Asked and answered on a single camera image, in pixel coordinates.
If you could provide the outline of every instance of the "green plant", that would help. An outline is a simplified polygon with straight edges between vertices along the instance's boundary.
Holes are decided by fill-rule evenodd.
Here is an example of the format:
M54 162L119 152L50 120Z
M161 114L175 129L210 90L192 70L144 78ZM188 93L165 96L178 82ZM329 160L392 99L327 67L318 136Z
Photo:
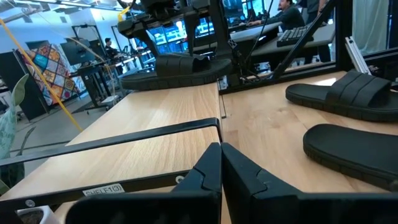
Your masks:
M10 158L10 150L16 135L16 106L25 98L25 83L29 75L24 75L15 85L12 91L12 103L9 109L0 117L0 159ZM22 155L23 148L27 138L32 133L31 128L25 135L24 142L17 156ZM25 168L23 163L12 164L0 167L0 194L4 194L9 188L16 185L25 176Z

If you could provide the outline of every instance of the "keyboard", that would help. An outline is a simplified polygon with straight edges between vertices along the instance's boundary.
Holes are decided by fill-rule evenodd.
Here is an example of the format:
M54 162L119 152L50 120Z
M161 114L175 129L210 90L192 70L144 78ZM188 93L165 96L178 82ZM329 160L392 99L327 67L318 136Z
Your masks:
M276 42L276 46L278 47L283 47L283 46L288 46L288 45L295 45L305 34L307 31L308 26L304 27L297 27L292 30L286 30L284 34L279 37L279 40Z

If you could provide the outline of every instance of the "light wood tabletop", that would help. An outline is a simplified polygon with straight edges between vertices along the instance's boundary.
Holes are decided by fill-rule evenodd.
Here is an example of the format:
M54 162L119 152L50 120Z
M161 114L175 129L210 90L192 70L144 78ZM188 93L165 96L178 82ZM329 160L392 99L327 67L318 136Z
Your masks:
M321 123L386 134L398 134L397 124L359 121L285 99L285 89L293 83L332 85L344 74L332 73L225 95L228 117L223 119L224 141L304 192L383 192L313 162L303 151L302 138L307 129Z
M220 118L217 84L133 93L69 145L204 118ZM191 169L216 128L52 157L0 200Z

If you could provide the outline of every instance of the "colorful quilt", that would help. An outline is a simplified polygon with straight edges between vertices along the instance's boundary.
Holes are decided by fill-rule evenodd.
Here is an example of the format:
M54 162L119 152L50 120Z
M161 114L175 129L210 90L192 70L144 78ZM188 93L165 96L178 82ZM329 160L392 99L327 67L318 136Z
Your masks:
M67 100L79 92L75 82L69 77L70 72L66 68L55 45L49 44L35 50L26 50L26 53L35 63L37 68L41 70L47 83L51 86L51 89L57 94L61 101ZM36 84L42 91L47 104L49 106L56 104L57 101L44 85L44 82L40 79L39 75L36 74L33 66L26 60L26 58L24 58L24 62L29 69L30 74L35 79Z

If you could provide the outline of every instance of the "label sticker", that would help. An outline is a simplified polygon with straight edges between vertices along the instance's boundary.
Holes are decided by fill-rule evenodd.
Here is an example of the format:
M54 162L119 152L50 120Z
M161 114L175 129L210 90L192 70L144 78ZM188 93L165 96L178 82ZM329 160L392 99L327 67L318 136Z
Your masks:
M83 191L83 194L85 196L94 195L94 194L118 194L118 193L124 193L124 189L120 184L112 184L104 187L97 187L94 189Z

